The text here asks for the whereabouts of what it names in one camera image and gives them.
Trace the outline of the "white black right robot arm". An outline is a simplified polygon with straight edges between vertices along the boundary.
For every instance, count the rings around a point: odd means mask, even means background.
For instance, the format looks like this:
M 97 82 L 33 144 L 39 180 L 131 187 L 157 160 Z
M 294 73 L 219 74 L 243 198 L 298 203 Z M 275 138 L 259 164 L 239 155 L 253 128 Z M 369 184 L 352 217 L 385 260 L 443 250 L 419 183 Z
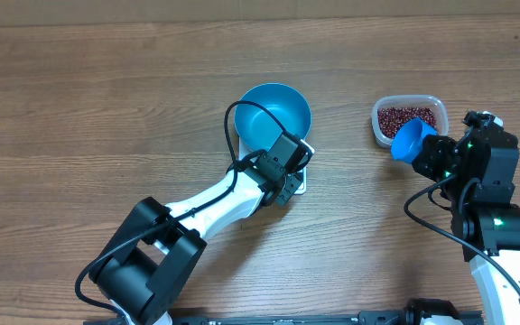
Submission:
M 468 112 L 454 140 L 424 127 L 413 169 L 449 201 L 450 230 L 463 247 L 489 324 L 520 324 L 520 207 L 512 201 L 520 152 L 515 135 L 488 112 Z

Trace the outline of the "blue plastic measuring scoop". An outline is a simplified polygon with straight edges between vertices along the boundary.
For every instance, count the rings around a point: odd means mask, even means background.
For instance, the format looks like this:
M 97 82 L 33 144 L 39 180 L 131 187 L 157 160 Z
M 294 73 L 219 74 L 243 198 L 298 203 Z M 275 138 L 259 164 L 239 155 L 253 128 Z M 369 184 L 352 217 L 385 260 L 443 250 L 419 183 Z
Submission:
M 396 161 L 411 164 L 423 149 L 423 139 L 437 135 L 429 124 L 416 117 L 405 123 L 396 133 L 391 146 L 392 157 Z

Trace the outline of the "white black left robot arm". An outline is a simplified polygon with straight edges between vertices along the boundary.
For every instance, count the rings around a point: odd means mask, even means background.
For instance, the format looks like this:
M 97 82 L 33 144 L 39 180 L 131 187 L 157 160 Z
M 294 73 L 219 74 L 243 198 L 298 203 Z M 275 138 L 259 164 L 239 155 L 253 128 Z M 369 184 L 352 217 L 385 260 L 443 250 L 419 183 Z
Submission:
M 169 324 L 174 304 L 209 239 L 273 203 L 285 205 L 313 156 L 301 138 L 281 133 L 269 150 L 231 165 L 213 187 L 180 202 L 138 202 L 86 276 L 108 298 L 115 324 Z

